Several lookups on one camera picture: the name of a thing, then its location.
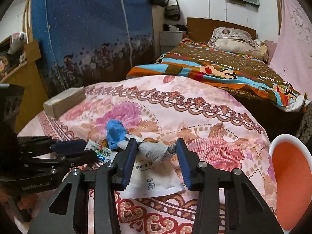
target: brown lace pattern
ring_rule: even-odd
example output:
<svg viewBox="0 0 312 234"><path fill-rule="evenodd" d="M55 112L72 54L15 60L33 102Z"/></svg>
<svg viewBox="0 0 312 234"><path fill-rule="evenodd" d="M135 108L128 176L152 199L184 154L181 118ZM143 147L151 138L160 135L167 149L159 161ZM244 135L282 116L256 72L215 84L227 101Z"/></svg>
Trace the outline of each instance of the brown lace pattern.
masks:
<svg viewBox="0 0 312 234"><path fill-rule="evenodd" d="M90 86L86 89L89 95L112 95L127 97L129 99L138 99L139 101L148 101L151 104L161 104L165 108L173 107L179 112L188 111L192 115L203 115L208 119L217 118L221 122L231 122L235 126L244 126L248 130L255 130L258 133L265 134L264 129L250 119L246 113L236 113L227 105L211 106L202 97L188 98L182 96L178 91L162 92L157 89L138 90L138 88L118 87L99 87Z"/></svg>

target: white paper package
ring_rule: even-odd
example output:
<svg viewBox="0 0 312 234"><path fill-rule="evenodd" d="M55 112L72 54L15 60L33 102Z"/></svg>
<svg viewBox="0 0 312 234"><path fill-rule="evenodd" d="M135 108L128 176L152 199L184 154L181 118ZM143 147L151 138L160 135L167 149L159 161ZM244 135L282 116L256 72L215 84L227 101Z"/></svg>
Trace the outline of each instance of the white paper package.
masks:
<svg viewBox="0 0 312 234"><path fill-rule="evenodd" d="M182 190L184 186L170 161L155 164L137 156L130 184L119 193L121 198L135 199L165 196Z"/></svg>
<svg viewBox="0 0 312 234"><path fill-rule="evenodd" d="M117 151L110 150L109 148L103 147L91 140L88 140L88 143L85 147L85 150L91 149L96 152L97 158L102 163L107 163L108 161L113 161L117 155Z"/></svg>

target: hanging cable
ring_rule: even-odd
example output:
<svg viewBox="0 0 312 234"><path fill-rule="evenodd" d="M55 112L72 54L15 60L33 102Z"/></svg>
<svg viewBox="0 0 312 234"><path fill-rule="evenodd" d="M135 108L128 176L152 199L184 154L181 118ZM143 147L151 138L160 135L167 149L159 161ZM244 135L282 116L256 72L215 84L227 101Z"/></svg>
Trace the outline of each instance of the hanging cable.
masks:
<svg viewBox="0 0 312 234"><path fill-rule="evenodd" d="M246 6L246 8L247 8L247 23L246 23L246 27L248 27L249 9L248 9L247 6Z"/></svg>
<svg viewBox="0 0 312 234"><path fill-rule="evenodd" d="M131 68L133 68L133 65L132 65L132 44L131 44L131 39L130 39L130 33L129 33L129 28L128 28L128 21L127 21L127 15L126 15L126 10L124 8L124 0L120 0L121 1L121 6L122 6L122 10L124 12L124 21L126 23L126 31L127 31L127 34L128 34L128 41L129 41L129 45L130 45L130 66Z"/></svg>
<svg viewBox="0 0 312 234"><path fill-rule="evenodd" d="M225 21L227 22L227 0L225 0Z"/></svg>
<svg viewBox="0 0 312 234"><path fill-rule="evenodd" d="M208 0L208 6L209 6L209 18L211 18L210 0Z"/></svg>

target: pink bedsheet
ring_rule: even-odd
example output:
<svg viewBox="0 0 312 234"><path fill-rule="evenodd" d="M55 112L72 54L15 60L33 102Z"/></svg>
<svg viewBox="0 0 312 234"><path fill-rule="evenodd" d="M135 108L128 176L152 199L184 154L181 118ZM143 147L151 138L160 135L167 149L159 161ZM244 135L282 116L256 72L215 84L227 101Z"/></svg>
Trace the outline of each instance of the pink bedsheet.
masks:
<svg viewBox="0 0 312 234"><path fill-rule="evenodd" d="M269 140L250 112L227 92L190 78L148 76L91 85L86 88L86 95L82 103L60 119L51 120L41 112L20 135L82 138L105 144L107 121L118 119L129 132L143 139L151 137L171 144L183 138L201 160L216 168L241 168L276 211L277 186ZM176 156L171 163L183 180ZM94 233L93 194L90 190L89 233ZM191 233L197 197L197 192L186 187L183 193L159 198L123 199L115 192L122 233ZM225 229L224 209L221 191L219 233ZM28 228L20 223L18 226L25 231Z"/></svg>
<svg viewBox="0 0 312 234"><path fill-rule="evenodd" d="M312 23L297 0L283 0L277 47L269 67L312 100Z"/></svg>

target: black metal bracket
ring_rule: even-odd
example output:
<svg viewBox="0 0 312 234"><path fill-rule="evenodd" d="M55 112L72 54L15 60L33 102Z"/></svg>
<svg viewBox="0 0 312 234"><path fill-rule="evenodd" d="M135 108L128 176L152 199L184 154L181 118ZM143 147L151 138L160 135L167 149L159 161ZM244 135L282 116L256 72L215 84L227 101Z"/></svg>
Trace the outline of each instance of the black metal bracket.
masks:
<svg viewBox="0 0 312 234"><path fill-rule="evenodd" d="M88 194L94 188L94 230L120 234L114 191L130 182L137 143L131 139L114 161L94 171L74 169L55 191L29 229L29 234L88 234Z"/></svg>
<svg viewBox="0 0 312 234"><path fill-rule="evenodd" d="M189 151L183 139L177 141L177 157L185 184L199 191L193 234L218 233L219 188L224 188L226 234L283 234L269 206L240 169L215 169Z"/></svg>
<svg viewBox="0 0 312 234"><path fill-rule="evenodd" d="M93 150L84 150L86 145L84 140L59 142L46 136L17 138L22 143L20 166L0 173L0 184L10 196L18 197L22 194L55 189L61 184L70 168L97 161ZM64 144L67 148L63 153L66 152L66 155L58 155L55 159L33 158L53 153L55 151L51 148L57 150Z"/></svg>

